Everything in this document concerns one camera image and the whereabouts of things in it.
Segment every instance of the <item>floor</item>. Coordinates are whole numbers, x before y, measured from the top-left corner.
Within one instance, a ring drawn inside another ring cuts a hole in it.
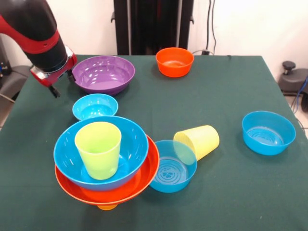
[[[294,99],[293,96],[286,96],[285,99],[287,100],[287,102],[289,103],[289,105],[291,106],[291,103]],[[9,115],[12,107],[13,107],[13,103],[9,102],[8,100],[0,97],[0,130],[4,125],[4,122],[7,118],[7,116]],[[299,102],[299,108],[298,111],[295,113],[295,117],[303,124],[305,129],[305,134],[306,137],[308,138],[308,113],[305,113],[302,111],[301,107],[300,107],[300,102]]]
[[[8,117],[11,109],[13,108],[13,103],[0,97],[0,130],[4,125],[6,118]]]

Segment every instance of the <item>blue bowl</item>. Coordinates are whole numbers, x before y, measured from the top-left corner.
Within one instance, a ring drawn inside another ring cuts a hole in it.
[[[157,175],[150,186],[163,193],[174,193],[187,186],[197,170],[197,158],[193,151],[177,141],[158,141]]]
[[[293,124],[283,116],[267,111],[247,114],[242,121],[246,145],[262,155],[277,155],[296,137]]]
[[[110,95],[91,94],[75,102],[73,114],[79,120],[107,115],[114,116],[118,107],[117,101]]]
[[[118,170],[106,180],[95,180],[88,175],[74,142],[76,133],[93,122],[112,123],[122,134]],[[54,147],[53,158],[58,169],[73,183],[94,191],[106,191],[129,181],[143,164],[148,149],[146,134],[136,123],[118,116],[101,116],[79,121],[63,132]]]

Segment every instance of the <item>green tablecloth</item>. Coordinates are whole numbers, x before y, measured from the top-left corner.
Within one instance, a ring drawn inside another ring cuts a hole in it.
[[[89,56],[79,56],[81,61]],[[308,143],[261,57],[198,56],[183,78],[162,76],[153,56],[127,56],[136,67],[116,96],[118,115],[154,141],[210,124],[219,147],[198,162],[183,191],[152,188],[111,211],[68,196],[54,176],[53,147],[76,122],[73,103],[85,95],[64,76],[59,99],[30,78],[0,131],[2,231],[281,231],[308,230]],[[282,154],[260,156],[241,134],[243,116],[270,110],[296,127]]]

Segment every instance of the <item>green cup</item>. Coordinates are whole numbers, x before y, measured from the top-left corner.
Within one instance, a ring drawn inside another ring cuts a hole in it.
[[[88,174],[97,180],[112,177],[118,167],[121,131],[107,122],[82,127],[75,136],[75,145]]]

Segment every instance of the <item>orange bowl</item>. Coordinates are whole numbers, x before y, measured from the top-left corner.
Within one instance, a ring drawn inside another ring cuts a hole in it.
[[[194,56],[188,50],[169,47],[156,54],[159,71],[168,77],[182,77],[186,75],[193,64]]]
[[[149,186],[158,171],[159,153],[153,140],[148,136],[149,152],[136,175],[121,187],[109,191],[92,191],[84,189],[64,176],[55,166],[55,175],[61,188],[75,199],[97,205],[103,210],[110,210],[116,205],[124,203],[138,196]]]

